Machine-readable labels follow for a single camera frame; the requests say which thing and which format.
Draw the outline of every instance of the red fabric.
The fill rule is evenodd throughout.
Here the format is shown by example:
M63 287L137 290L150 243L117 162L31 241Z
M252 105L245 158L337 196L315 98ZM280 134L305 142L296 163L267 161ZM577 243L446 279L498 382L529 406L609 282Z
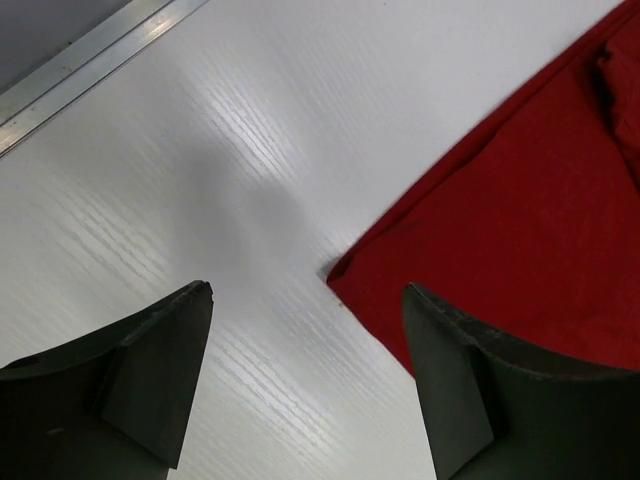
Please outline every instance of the red fabric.
M411 371L417 282L553 351L640 369L640 2L623 3L484 120L328 283Z

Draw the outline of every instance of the metal strip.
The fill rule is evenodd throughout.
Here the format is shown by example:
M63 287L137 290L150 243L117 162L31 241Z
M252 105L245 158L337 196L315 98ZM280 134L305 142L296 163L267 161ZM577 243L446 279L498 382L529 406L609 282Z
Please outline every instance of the metal strip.
M7 90L0 157L207 1L134 0Z

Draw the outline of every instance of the red cloth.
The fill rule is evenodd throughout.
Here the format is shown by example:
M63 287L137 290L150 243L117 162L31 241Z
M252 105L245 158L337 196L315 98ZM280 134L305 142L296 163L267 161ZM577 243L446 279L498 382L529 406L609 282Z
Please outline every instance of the red cloth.
M640 369L640 2L623 3L442 158L328 283L411 371L417 282L515 336Z

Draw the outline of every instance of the red towel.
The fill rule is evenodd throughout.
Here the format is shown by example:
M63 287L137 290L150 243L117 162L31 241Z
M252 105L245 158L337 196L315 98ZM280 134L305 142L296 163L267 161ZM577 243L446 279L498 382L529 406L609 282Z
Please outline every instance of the red towel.
M328 283L409 371L410 282L536 345L640 369L638 185L633 0L442 158Z

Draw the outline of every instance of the white table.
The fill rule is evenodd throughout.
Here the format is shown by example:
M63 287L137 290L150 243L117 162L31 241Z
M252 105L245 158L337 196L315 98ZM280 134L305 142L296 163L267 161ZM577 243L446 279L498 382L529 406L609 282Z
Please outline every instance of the white table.
M211 0L0 161L0 363L206 279L170 478L435 478L323 268L616 3Z

